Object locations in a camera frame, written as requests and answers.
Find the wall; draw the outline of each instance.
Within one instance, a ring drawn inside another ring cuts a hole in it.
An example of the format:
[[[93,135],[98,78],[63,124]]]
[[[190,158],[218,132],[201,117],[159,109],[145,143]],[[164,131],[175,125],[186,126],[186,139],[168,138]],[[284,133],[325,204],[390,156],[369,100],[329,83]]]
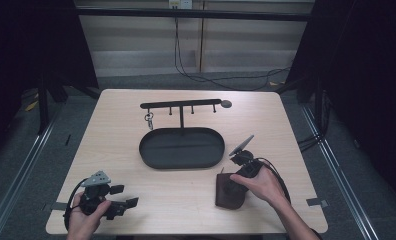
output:
[[[168,0],[77,0],[77,6],[168,8]],[[313,2],[193,1],[193,9],[310,13]],[[81,16],[98,77],[176,72],[173,18]],[[179,19],[187,72],[267,71],[292,64],[303,22]]]

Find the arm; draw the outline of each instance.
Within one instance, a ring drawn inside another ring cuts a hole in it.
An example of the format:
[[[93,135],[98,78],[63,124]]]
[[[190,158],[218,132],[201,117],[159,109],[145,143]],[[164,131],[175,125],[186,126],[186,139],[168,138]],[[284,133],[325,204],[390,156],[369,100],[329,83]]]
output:
[[[288,202],[279,182],[269,169],[262,167],[254,178],[244,178],[238,174],[232,174],[230,178],[269,203],[291,239],[319,239]]]
[[[73,200],[73,207],[78,206],[83,192],[76,194]],[[80,207],[75,207],[71,211],[70,225],[68,228],[67,240],[87,240],[99,226],[102,215],[110,207],[111,201],[104,201],[98,205],[96,211],[91,215],[85,215]]]

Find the wire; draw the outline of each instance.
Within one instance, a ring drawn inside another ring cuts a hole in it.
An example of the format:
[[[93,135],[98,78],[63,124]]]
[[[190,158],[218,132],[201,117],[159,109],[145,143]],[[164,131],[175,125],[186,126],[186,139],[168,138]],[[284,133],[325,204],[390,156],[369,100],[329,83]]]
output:
[[[326,136],[326,133],[328,131],[328,126],[329,126],[329,116],[330,116],[330,110],[331,110],[331,105],[332,105],[329,98],[327,97],[326,92],[323,92],[322,101],[323,101],[323,103],[322,103],[323,106],[322,106],[321,129],[317,135],[310,136],[310,137],[307,137],[301,141],[298,141],[298,145],[300,146],[301,153],[307,151],[308,149],[310,149],[313,146],[315,146],[316,144],[318,144]]]
[[[188,73],[186,73],[185,68],[183,67],[183,63],[182,63],[182,58],[181,58],[181,50],[180,50],[180,41],[179,41],[179,22],[178,19],[175,18],[175,23],[176,23],[176,37],[175,37],[175,51],[174,51],[174,65],[176,67],[176,70],[184,77],[187,77],[188,79],[195,81],[195,82],[200,82],[200,83],[205,83],[205,82],[211,82],[217,86],[223,87],[223,88],[227,88],[230,90],[234,90],[234,91],[257,91],[260,90],[262,88],[265,88],[269,82],[269,78],[270,76],[273,76],[275,74],[284,72],[284,71],[289,71],[291,67],[287,67],[287,68],[282,68],[282,69],[273,69],[271,71],[269,71],[267,74],[264,75],[259,75],[259,76],[248,76],[248,77],[222,77],[222,78],[213,78],[213,79],[209,79],[209,78],[205,78],[202,76],[192,76]],[[265,81],[263,84],[261,84],[258,87],[255,88],[251,88],[251,89],[239,89],[239,88],[234,88],[234,87],[230,87],[230,86],[226,86],[224,84],[218,83],[217,81],[221,81],[221,80],[231,80],[231,79],[258,79],[258,78],[265,78]]]
[[[68,199],[67,206],[66,206],[66,210],[65,210],[65,213],[64,213],[64,215],[63,215],[63,217],[64,217],[64,225],[65,225],[67,231],[68,231],[68,227],[69,227],[69,223],[70,223],[70,214],[71,214],[71,211],[73,210],[73,208],[79,207],[79,205],[77,205],[77,206],[71,208],[71,207],[70,207],[71,202],[73,201],[73,198],[74,198],[74,195],[75,195],[76,192],[77,192],[77,189],[79,189],[80,185],[82,185],[82,183],[83,183],[84,181],[86,181],[86,180],[87,180],[87,178],[83,179],[81,182],[79,182],[79,183],[77,184],[77,186],[74,188],[73,192],[71,192],[70,198]]]
[[[273,168],[273,170],[274,170],[278,175],[280,175],[279,172],[277,171],[277,169],[275,168],[275,166],[272,164],[272,162],[270,162],[270,161],[267,160],[266,158],[258,157],[258,158],[255,158],[255,160],[264,160],[264,161],[269,165],[269,167]]]

